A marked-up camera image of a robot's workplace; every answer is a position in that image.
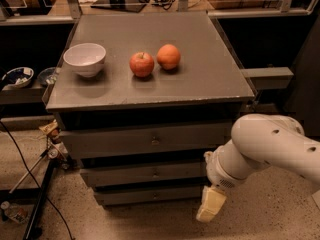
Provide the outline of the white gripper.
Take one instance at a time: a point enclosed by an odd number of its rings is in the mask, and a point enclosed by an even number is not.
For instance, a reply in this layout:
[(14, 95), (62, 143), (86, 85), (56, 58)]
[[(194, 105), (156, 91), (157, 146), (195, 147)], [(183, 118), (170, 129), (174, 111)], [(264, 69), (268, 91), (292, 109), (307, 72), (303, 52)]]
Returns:
[(196, 219), (200, 222), (210, 222), (221, 210), (227, 197), (224, 191), (233, 189), (244, 183), (244, 180), (230, 176), (222, 167), (218, 150), (204, 153), (206, 175), (213, 187), (205, 186), (202, 192), (201, 205)]

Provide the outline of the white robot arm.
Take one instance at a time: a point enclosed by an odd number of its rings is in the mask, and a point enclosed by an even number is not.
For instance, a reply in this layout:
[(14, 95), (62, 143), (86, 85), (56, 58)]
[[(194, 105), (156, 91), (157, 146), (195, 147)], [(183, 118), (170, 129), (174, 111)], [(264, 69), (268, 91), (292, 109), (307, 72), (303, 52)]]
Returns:
[(210, 186), (203, 188), (196, 219), (207, 223), (221, 210), (227, 189), (243, 184), (253, 173), (279, 167), (320, 184), (320, 143), (305, 136), (288, 116), (247, 114), (235, 121), (231, 139), (204, 153)]

